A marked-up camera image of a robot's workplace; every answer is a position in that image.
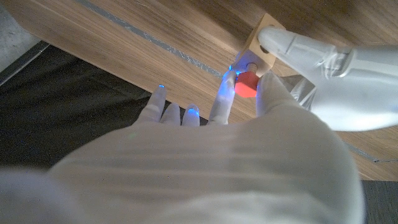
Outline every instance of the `white glove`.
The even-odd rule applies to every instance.
[[[236,74],[223,78],[211,124],[226,124]],[[362,223],[364,202],[349,150],[272,73],[257,87],[257,118],[198,127],[163,117],[158,88],[130,127],[77,149],[49,172],[105,223]]]
[[[261,30],[258,38],[306,78],[292,94],[331,129],[367,131],[398,124],[398,46],[339,49],[274,27]]]

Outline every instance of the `wood grain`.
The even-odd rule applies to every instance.
[[[167,99],[196,103],[208,117],[220,80],[72,0],[0,0],[17,21],[41,39]],[[224,72],[252,28],[268,12],[288,30],[337,45],[398,44],[395,1],[91,0],[122,20]],[[273,70],[295,74],[283,63]],[[255,116],[254,99],[236,97],[230,121]],[[339,133],[380,160],[398,159],[398,127]],[[361,177],[398,180],[397,162],[372,162],[353,154]]]

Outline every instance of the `white robotic hand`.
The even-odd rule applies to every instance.
[[[291,94],[331,129],[367,131],[398,124],[398,46],[339,49],[273,27],[261,30],[258,39],[306,78]]]

